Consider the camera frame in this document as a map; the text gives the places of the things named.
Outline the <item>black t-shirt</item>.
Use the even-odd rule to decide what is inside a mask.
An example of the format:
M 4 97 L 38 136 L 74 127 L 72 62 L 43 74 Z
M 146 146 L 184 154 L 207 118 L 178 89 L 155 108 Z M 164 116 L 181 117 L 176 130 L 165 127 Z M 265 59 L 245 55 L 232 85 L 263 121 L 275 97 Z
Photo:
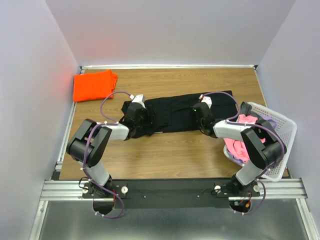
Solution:
M 155 124 L 138 131 L 136 138 L 133 139 L 143 136 L 150 137 L 155 133 L 198 130 L 196 121 L 191 114 L 191 107 L 200 102 L 200 95 L 210 96 L 212 100 L 210 111 L 215 119 L 228 119 L 231 121 L 237 119 L 236 100 L 230 90 L 147 99 L 145 103 L 152 105 L 155 113 Z

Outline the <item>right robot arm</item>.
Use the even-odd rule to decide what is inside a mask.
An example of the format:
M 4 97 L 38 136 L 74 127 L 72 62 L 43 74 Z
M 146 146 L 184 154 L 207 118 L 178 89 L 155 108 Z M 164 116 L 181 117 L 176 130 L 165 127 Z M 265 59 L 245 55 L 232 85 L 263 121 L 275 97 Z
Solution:
M 206 102 L 191 107 L 201 133 L 215 139 L 232 139 L 244 143 L 249 160 L 221 187 L 227 194 L 241 196 L 268 168 L 281 161 L 287 148 L 267 120 L 241 123 L 215 119 Z

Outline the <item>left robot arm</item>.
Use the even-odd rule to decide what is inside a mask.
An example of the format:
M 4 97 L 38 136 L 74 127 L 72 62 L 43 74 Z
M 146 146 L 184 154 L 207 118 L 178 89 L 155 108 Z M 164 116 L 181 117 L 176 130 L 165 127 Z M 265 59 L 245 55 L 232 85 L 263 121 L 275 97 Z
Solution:
M 89 181 L 83 192 L 104 198 L 116 196 L 112 176 L 101 162 L 109 141 L 127 141 L 137 137 L 138 131 L 155 124 L 155 111 L 151 104 L 134 98 L 122 108 L 123 117 L 114 123 L 96 122 L 86 118 L 67 143 L 66 153 L 81 165 Z

